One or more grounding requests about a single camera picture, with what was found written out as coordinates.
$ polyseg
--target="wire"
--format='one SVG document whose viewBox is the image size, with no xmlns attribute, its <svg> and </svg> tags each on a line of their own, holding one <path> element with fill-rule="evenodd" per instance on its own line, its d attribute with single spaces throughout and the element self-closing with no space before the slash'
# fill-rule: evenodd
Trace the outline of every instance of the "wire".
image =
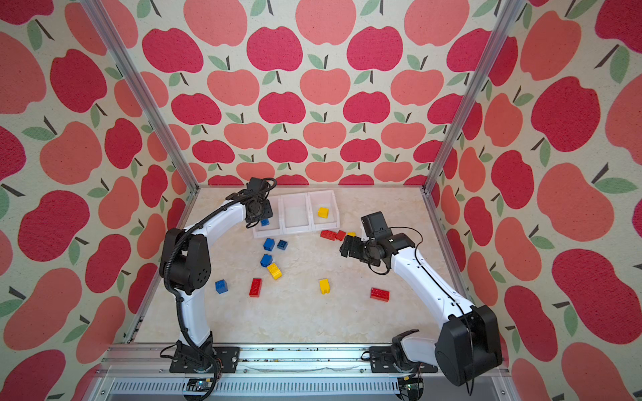
<svg viewBox="0 0 642 401">
<path fill-rule="evenodd" d="M 418 230 L 416 230 L 416 229 L 414 229 L 414 228 L 412 228 L 412 227 L 395 226 L 395 227 L 388 227 L 388 228 L 407 228 L 407 229 L 409 229 L 409 230 L 413 230 L 414 232 L 416 232 L 417 234 L 419 234 L 419 237 L 421 237 L 421 240 L 419 241 L 419 243 L 418 243 L 417 245 L 415 245 L 415 260 L 417 261 L 417 263 L 419 263 L 419 266 L 421 266 L 421 268 L 426 272 L 426 274 L 427 274 L 430 278 L 432 278 L 432 280 L 435 282 L 435 284 L 437 285 L 437 287 L 439 287 L 439 289 L 440 289 L 440 290 L 442 290 L 442 292 L 443 292 L 444 294 L 446 294 L 446 295 L 448 296 L 448 298 L 450 298 L 450 299 L 451 299 L 451 301 L 453 302 L 453 304 L 454 304 L 454 305 L 456 305 L 456 306 L 457 306 L 457 308 L 459 308 L 459 311 L 462 313 L 462 316 L 464 316 L 466 313 L 464 313 L 464 310 L 463 310 L 463 309 L 462 309 L 462 307 L 459 305 L 459 303 L 458 303 L 457 301 L 455 301 L 455 299 L 450 295 L 450 293 L 449 293 L 448 291 L 446 291 L 446 290 L 445 290 L 445 289 L 444 289 L 444 288 L 439 284 L 439 282 L 438 282 L 437 280 L 435 280 L 435 277 L 433 277 L 430 273 L 428 273 L 428 270 L 426 270 L 426 268 L 421 264 L 421 262 L 419 262 L 419 258 L 417 257 L 417 249 L 419 248 L 419 245 L 420 245 L 422 242 L 424 242 L 424 236 L 423 236 L 423 235 L 421 235 L 421 233 L 420 233 Z M 468 329 L 468 338 L 469 338 L 469 340 L 470 340 L 470 342 L 471 342 L 471 358 L 473 358 L 473 332 L 471 331 L 471 328 L 470 328 L 470 326 L 468 325 L 468 319 L 464 318 L 464 324 L 466 325 L 466 328 Z M 471 387 L 470 387 L 470 389 L 468 388 L 468 380 L 466 381 L 466 391 L 468 392 L 468 396 L 469 396 L 469 397 L 473 395 L 473 388 L 475 387 L 475 370 L 474 370 L 474 364 L 472 364 L 472 367 L 473 367 L 473 371 L 472 371 L 471 373 L 472 373 L 473 379 L 472 379 L 472 381 L 471 381 Z"/>
<path fill-rule="evenodd" d="M 198 401 L 204 401 L 207 397 L 210 396 L 212 391 L 214 391 L 214 385 L 216 384 L 216 381 L 218 380 L 218 378 L 221 375 L 221 368 L 220 368 L 220 365 L 217 363 L 217 361 L 211 355 L 206 354 L 205 352 L 203 352 L 203 350 L 201 350 L 194 343 L 194 341 L 191 339 L 191 337 L 189 336 L 189 334 L 188 334 L 189 329 L 187 327 L 185 327 L 185 321 L 183 320 L 183 310 L 182 310 L 182 307 L 181 307 L 181 304 L 184 301 L 184 299 L 180 295 L 179 291 L 171 286 L 171 282 L 169 281 L 169 271 L 171 269 L 171 265 L 174 263 L 174 260 L 176 259 L 176 256 L 181 252 L 181 249 L 183 248 L 183 244 L 185 244 L 187 239 L 191 236 L 191 234 L 194 231 L 203 228 L 205 226 L 205 223 L 208 220 L 210 220 L 211 218 L 213 218 L 214 216 L 216 216 L 220 212 L 223 212 L 223 211 L 227 210 L 230 206 L 233 206 L 233 205 L 235 205 L 235 204 L 237 204 L 239 202 L 242 202 L 244 200 L 253 198 L 255 196 L 259 196 L 261 194 L 269 194 L 270 191 L 272 189 L 274 189 L 274 187 L 277 186 L 277 181 L 274 178 L 264 178 L 264 180 L 272 182 L 273 184 L 270 185 L 269 187 L 267 187 L 266 189 L 262 189 L 262 190 L 260 190 L 258 192 L 253 192 L 252 194 L 248 194 L 246 196 L 242 196 L 242 197 L 240 197 L 240 198 L 238 198 L 236 200 L 233 200 L 231 202 L 228 202 L 228 203 L 222 205 L 221 207 L 219 207 L 218 209 L 216 209 L 215 211 L 211 212 L 206 217 L 201 219 L 201 221 L 199 221 L 198 223 L 196 223 L 192 227 L 188 228 L 187 231 L 185 231 L 183 233 L 183 235 L 180 236 L 180 238 L 178 239 L 178 241 L 174 245 L 174 249 L 172 250 L 171 254 L 169 255 L 167 263 L 165 263 L 165 266 L 163 268 L 163 284 L 165 286 L 165 289 L 167 291 L 169 291 L 171 294 L 173 294 L 174 298 L 176 299 L 176 315 L 177 315 L 177 318 L 178 318 L 178 327 L 180 328 L 180 332 L 183 334 L 183 337 L 187 341 L 188 345 L 191 348 L 193 348 L 201 356 L 201 358 L 209 360 L 209 362 L 211 363 L 212 367 L 214 368 L 214 378 L 213 378 L 214 382 L 212 383 L 212 386 L 210 386 L 210 388 L 207 390 L 207 392 L 205 394 L 203 394 L 198 399 Z"/>
</svg>

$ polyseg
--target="yellow lego brick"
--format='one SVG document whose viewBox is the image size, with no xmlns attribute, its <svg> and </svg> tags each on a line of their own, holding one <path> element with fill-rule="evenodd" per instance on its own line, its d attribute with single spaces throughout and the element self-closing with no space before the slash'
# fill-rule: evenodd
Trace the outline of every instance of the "yellow lego brick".
<svg viewBox="0 0 642 401">
<path fill-rule="evenodd" d="M 270 272 L 272 277 L 274 277 L 274 280 L 276 280 L 277 278 L 283 276 L 283 273 L 281 273 L 281 271 L 279 270 L 279 267 L 277 266 L 276 263 L 273 263 L 273 264 L 269 265 L 268 266 L 268 271 Z"/>
<path fill-rule="evenodd" d="M 327 278 L 323 280 L 319 280 L 319 286 L 321 287 L 321 293 L 322 294 L 329 294 L 330 293 L 330 283 L 327 281 Z"/>
</svg>

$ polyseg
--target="wall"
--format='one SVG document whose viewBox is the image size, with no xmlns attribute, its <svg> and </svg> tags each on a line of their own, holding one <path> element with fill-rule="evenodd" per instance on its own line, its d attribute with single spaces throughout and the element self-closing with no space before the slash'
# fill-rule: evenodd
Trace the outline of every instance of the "wall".
<svg viewBox="0 0 642 401">
<path fill-rule="evenodd" d="M 78 401 L 187 194 L 80 4 L 30 4 L 0 7 L 0 400 Z"/>
<path fill-rule="evenodd" d="M 632 1 L 526 5 L 433 190 L 523 400 L 642 397 L 639 22 Z"/>
<path fill-rule="evenodd" d="M 125 4 L 202 185 L 420 185 L 501 2 Z"/>
</svg>

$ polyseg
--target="table surface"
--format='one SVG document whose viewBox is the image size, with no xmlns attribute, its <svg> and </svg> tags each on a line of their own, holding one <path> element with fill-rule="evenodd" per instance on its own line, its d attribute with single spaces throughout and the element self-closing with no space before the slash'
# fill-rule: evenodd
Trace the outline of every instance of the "table surface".
<svg viewBox="0 0 642 401">
<path fill-rule="evenodd" d="M 437 237 L 417 188 L 332 188 L 341 229 L 361 232 L 361 217 L 381 211 L 389 226 L 419 230 L 419 250 L 431 266 L 451 283 Z M 305 192 L 276 188 L 274 195 Z M 187 220 L 193 224 L 216 209 L 231 188 L 201 189 Z M 411 230 L 407 234 L 419 242 Z M 318 232 L 275 238 L 288 242 L 285 251 L 263 250 L 265 239 L 255 239 L 245 224 L 232 227 L 210 248 L 212 275 L 205 285 L 207 321 L 216 343 L 387 343 L 411 328 L 437 338 L 437 325 L 410 286 L 393 271 L 385 276 L 367 265 L 339 254 L 339 241 Z M 274 280 L 259 261 L 270 253 L 283 277 Z M 262 278 L 259 298 L 248 293 L 253 278 Z M 321 294 L 319 280 L 327 278 L 330 293 Z M 225 279 L 229 291 L 218 294 L 215 282 Z M 371 287 L 390 291 L 390 301 L 370 298 Z M 178 338 L 174 297 L 158 286 L 136 343 L 171 343 Z"/>
</svg>

